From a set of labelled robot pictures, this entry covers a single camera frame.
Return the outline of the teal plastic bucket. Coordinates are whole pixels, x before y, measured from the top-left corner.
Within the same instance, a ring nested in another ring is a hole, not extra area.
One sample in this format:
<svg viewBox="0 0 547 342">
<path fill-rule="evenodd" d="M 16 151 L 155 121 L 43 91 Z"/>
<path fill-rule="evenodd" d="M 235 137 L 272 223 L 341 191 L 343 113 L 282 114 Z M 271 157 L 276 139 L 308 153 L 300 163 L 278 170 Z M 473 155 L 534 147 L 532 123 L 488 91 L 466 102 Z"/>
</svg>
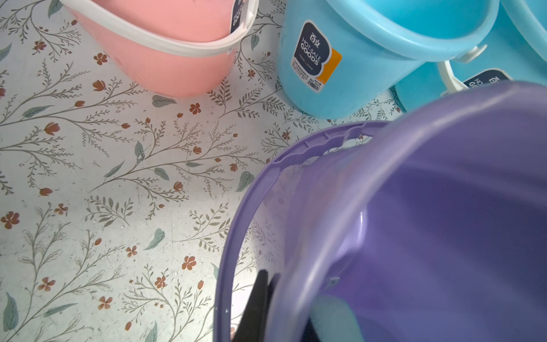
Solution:
<svg viewBox="0 0 547 342">
<path fill-rule="evenodd" d="M 498 1 L 289 1 L 278 76 L 303 112 L 343 118 L 423 64 L 471 52 L 498 11 Z"/>
<path fill-rule="evenodd" d="M 412 111 L 438 98 L 500 81 L 546 85 L 546 2 L 502 1 L 474 59 L 427 63 L 391 88 Z"/>
</svg>

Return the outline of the purple plastic bucket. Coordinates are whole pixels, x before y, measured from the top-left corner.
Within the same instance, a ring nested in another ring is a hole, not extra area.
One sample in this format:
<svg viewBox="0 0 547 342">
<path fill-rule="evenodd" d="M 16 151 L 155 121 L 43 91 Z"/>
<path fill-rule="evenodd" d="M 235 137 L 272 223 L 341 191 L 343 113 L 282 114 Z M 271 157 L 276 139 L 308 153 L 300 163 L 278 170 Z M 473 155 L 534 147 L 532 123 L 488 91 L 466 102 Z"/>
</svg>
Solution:
<svg viewBox="0 0 547 342">
<path fill-rule="evenodd" d="M 263 341 L 319 341 L 321 295 L 364 341 L 545 341 L 546 88 L 503 81 L 293 144 L 232 220 L 215 341 L 232 341 L 261 270 Z"/>
</svg>

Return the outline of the pink plastic bucket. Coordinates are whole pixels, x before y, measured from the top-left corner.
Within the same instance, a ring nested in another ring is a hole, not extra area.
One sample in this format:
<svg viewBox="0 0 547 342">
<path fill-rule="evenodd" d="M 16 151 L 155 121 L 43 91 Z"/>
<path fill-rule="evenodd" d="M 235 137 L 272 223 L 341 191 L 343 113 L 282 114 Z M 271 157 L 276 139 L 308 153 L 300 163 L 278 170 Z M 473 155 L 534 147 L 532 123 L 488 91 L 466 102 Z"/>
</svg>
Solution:
<svg viewBox="0 0 547 342">
<path fill-rule="evenodd" d="M 64 1 L 131 80 L 170 97 L 206 93 L 226 78 L 257 1 Z"/>
</svg>

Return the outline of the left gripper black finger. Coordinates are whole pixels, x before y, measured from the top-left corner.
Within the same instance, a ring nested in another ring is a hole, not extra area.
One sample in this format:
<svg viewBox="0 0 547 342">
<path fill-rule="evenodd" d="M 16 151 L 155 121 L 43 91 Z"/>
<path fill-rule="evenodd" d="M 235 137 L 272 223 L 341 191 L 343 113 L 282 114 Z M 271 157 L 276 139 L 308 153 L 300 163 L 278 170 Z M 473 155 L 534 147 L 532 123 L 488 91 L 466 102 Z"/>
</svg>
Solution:
<svg viewBox="0 0 547 342">
<path fill-rule="evenodd" d="M 233 342 L 262 342 L 269 308 L 269 275 L 259 271 Z"/>
</svg>

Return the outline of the mint green microfiber cloth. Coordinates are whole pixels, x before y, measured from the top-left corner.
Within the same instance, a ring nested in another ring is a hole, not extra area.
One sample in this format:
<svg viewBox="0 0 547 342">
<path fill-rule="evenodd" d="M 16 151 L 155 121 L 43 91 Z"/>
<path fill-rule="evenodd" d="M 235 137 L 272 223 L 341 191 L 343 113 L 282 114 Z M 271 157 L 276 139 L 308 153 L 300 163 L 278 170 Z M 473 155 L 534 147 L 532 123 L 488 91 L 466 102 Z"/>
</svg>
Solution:
<svg viewBox="0 0 547 342">
<path fill-rule="evenodd" d="M 319 341 L 361 341 L 363 334 L 353 310 L 335 296 L 318 296 L 311 308 L 310 322 Z"/>
</svg>

